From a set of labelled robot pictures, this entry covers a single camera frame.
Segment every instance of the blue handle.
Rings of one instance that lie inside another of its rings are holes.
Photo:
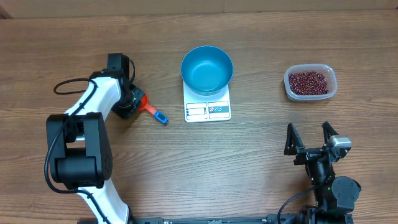
[[[167,124],[167,122],[169,121],[169,119],[164,115],[164,114],[162,114],[162,112],[160,112],[160,111],[156,111],[156,113],[155,113],[155,118],[156,119],[158,119],[162,124]]]

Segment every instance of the red and blue tool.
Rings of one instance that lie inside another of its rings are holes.
[[[162,124],[166,125],[169,119],[160,111],[155,109],[153,106],[151,106],[148,103],[148,96],[145,94],[142,99],[141,99],[141,105],[137,109],[139,112],[143,112],[144,110],[147,110],[150,112],[156,119],[158,119]]]

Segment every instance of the bowl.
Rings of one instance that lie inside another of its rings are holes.
[[[191,50],[181,63],[182,80],[193,92],[205,96],[214,95],[226,87],[233,70],[228,54],[214,46]]]
[[[326,88],[329,90],[329,93],[322,95],[297,95],[290,89],[289,84],[289,74],[290,73],[300,73],[300,72],[319,72],[321,73],[327,81]],[[331,98],[337,92],[337,79],[335,71],[328,65],[324,64],[305,64],[305,65],[294,65],[290,67],[284,77],[285,89],[287,98],[292,101],[314,101],[314,100],[324,100],[327,98]]]

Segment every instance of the red object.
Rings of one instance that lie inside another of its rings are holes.
[[[292,92],[297,95],[323,95],[329,93],[326,78],[319,72],[290,73],[289,85]]]
[[[155,115],[157,109],[155,109],[153,106],[151,106],[148,103],[148,96],[145,94],[142,99],[141,99],[141,106],[138,107],[137,109],[139,112],[143,112],[144,110],[147,110],[150,112],[152,115]]]

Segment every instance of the wooden table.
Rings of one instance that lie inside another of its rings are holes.
[[[199,45],[219,46],[234,62],[230,121],[184,121],[180,63]],[[356,223],[398,222],[398,11],[390,10],[0,21],[1,223],[93,217],[77,195],[45,184],[45,120],[80,97],[54,95],[53,86],[105,68],[111,52],[134,60],[136,85],[170,119],[166,127],[147,113],[106,120],[112,179],[136,217],[276,213],[310,186],[304,166],[283,155],[287,124],[318,147],[328,120],[353,141],[334,168],[363,187]],[[332,99],[287,99],[283,75],[303,63],[334,68]],[[284,212],[305,204],[314,204],[312,195]]]

